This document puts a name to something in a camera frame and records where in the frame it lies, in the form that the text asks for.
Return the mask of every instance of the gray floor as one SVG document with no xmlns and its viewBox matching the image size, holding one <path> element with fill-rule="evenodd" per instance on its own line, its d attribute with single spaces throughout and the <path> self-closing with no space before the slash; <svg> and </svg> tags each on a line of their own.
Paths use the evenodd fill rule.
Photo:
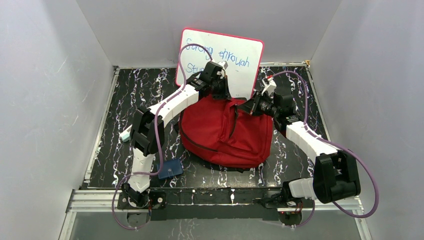
<svg viewBox="0 0 424 240">
<path fill-rule="evenodd" d="M 119 215 L 125 221 L 126 213 Z M 311 221 L 295 230 L 260 219 L 179 219 L 150 222 L 131 231 L 118 226 L 110 212 L 78 212 L 71 240 L 359 240 L 354 218 L 341 211 L 316 211 Z"/>
</svg>

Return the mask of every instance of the red backpack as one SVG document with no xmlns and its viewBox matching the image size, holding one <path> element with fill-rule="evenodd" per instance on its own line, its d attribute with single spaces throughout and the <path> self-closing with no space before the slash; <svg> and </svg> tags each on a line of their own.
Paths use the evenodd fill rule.
<svg viewBox="0 0 424 240">
<path fill-rule="evenodd" d="M 230 168 L 255 168 L 270 155 L 273 121 L 238 109 L 240 99 L 211 95 L 187 107 L 179 121 L 184 147 L 202 159 Z"/>
</svg>

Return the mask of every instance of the metal frame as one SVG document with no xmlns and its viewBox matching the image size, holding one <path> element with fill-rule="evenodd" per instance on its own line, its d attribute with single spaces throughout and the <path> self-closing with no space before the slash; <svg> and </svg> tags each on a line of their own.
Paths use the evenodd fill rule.
<svg viewBox="0 0 424 240">
<path fill-rule="evenodd" d="M 305 63 L 305 62 L 262 62 L 260 64 L 261 67 L 276 67 L 276 66 L 302 66 L 302 67 L 306 67 L 306 72 L 309 78 L 309 82 L 310 82 L 310 86 L 312 88 L 312 92 L 313 95 L 315 96 L 315 101 L 316 104 L 318 106 L 318 110 L 321 113 L 321 120 L 324 126 L 324 130 L 325 133 L 327 134 L 328 139 L 330 140 L 330 135 L 328 133 L 328 129 L 327 129 L 327 125 L 326 122 L 324 120 L 324 116 L 322 116 L 322 109 L 320 107 L 320 104 L 318 102 L 318 98 L 317 98 L 317 94 L 316 94 L 316 90 L 315 90 L 315 86 L 314 86 L 314 81 L 313 78 L 311 76 L 311 73 L 309 71 L 309 66 Z M 91 153 L 90 159 L 89 159 L 89 163 L 88 163 L 88 167 L 85 173 L 85 178 L 84 178 L 84 182 L 88 183 L 90 181 L 90 175 L 91 172 L 93 170 L 93 165 L 94 165 L 94 161 L 95 161 L 95 157 L 97 154 L 97 148 L 99 145 L 99 142 L 101 140 L 102 137 L 102 133 L 104 130 L 104 125 L 106 122 L 106 118 L 108 115 L 108 110 L 109 110 L 109 106 L 111 104 L 112 101 L 112 96 L 115 90 L 115 85 L 117 83 L 118 80 L 118 76 L 119 76 L 119 72 L 121 69 L 137 69 L 139 67 L 116 67 L 115 71 L 114 71 L 114 75 L 113 75 L 113 80 L 110 86 L 110 91 L 109 91 L 109 95 L 107 97 L 107 103 L 106 103 L 106 108 L 104 110 L 104 114 L 103 117 L 101 118 L 100 121 L 100 126 L 98 128 L 98 132 L 97 132 L 97 136 L 96 136 L 96 140 L 95 140 L 95 144 L 93 147 L 93 151 Z M 169 67 L 149 67 L 149 68 L 172 68 L 172 66 Z M 114 190 L 75 190 L 73 191 L 72 195 L 71 195 L 71 199 L 69 201 L 68 204 L 68 208 L 66 210 L 66 216 L 63 222 L 63 226 L 62 226 L 62 230 L 60 232 L 60 236 L 59 236 L 59 240 L 68 240 L 71 237 L 71 233 L 74 227 L 74 223 L 75 223 L 75 219 L 76 219 L 76 215 L 77 213 L 81 213 L 81 212 L 92 212 L 92 213 L 101 213 L 101 212 L 112 212 L 112 198 L 114 195 Z M 118 191 L 118 194 L 115 197 L 115 211 L 117 213 L 122 213 L 122 212 L 127 212 L 127 213 L 146 213 L 147 210 L 145 209 L 133 209 L 133 210 L 119 210 L 116 209 L 116 206 L 118 204 L 118 198 L 119 198 L 119 193 L 121 191 Z M 338 201 L 338 204 L 346 209 L 346 210 L 350 210 L 352 211 L 354 214 L 364 214 L 364 208 L 362 206 L 362 202 L 360 200 L 360 198 L 358 196 L 356 197 L 352 197 L 352 198 L 348 198 L 348 199 L 343 199 Z M 287 208 L 278 208 L 278 211 L 289 211 L 291 209 L 287 209 Z M 304 211 L 311 211 L 311 208 L 304 208 Z M 323 204 L 319 201 L 315 201 L 315 210 L 316 211 L 336 211 L 338 210 L 338 208 L 331 203 L 328 204 Z M 363 219 L 359 219 L 359 218 L 355 218 L 355 222 L 356 222 L 356 226 L 357 229 L 359 231 L 359 235 L 361 237 L 362 240 L 371 240 L 371 234 L 370 231 L 368 229 L 368 225 L 366 220 Z"/>
</svg>

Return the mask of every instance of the red fabric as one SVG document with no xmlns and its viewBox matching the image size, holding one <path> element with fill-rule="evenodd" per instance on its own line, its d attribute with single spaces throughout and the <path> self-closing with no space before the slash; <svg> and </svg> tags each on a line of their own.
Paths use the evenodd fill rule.
<svg viewBox="0 0 424 240">
<path fill-rule="evenodd" d="M 209 95 L 186 108 L 180 121 L 184 147 L 224 167 L 255 168 L 263 163 L 270 155 L 273 121 L 269 116 L 250 116 L 237 109 L 243 102 L 215 100 Z"/>
</svg>

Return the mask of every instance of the black marble table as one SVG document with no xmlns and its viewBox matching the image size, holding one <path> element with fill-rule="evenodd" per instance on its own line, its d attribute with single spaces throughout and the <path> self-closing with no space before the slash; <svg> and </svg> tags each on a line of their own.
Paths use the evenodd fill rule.
<svg viewBox="0 0 424 240">
<path fill-rule="evenodd" d="M 308 125 L 327 138 L 306 67 L 260 67 L 256 84 L 259 86 L 258 80 L 284 70 L 299 73 L 307 82 L 308 92 L 304 92 L 300 80 L 288 74 L 274 79 L 277 87 L 292 90 L 296 111 L 301 119 L 305 110 L 304 94 L 307 94 Z M 172 94 L 178 88 L 175 77 L 175 68 L 134 68 L 119 71 L 88 188 L 114 188 L 124 175 L 131 172 L 133 151 L 129 142 L 120 140 L 119 133 L 131 124 L 138 106 L 154 105 Z M 162 150 L 165 161 L 181 159 L 183 174 L 171 179 L 158 179 L 154 176 L 150 180 L 151 188 L 271 188 L 280 187 L 287 180 L 311 176 L 312 165 L 307 156 L 276 130 L 273 132 L 267 160 L 257 168 L 240 173 L 208 163 L 187 151 L 181 143 L 180 135 L 171 127 L 177 121 L 178 116 L 165 128 Z M 153 172 L 156 172 L 158 162 L 159 157 L 156 156 Z"/>
</svg>

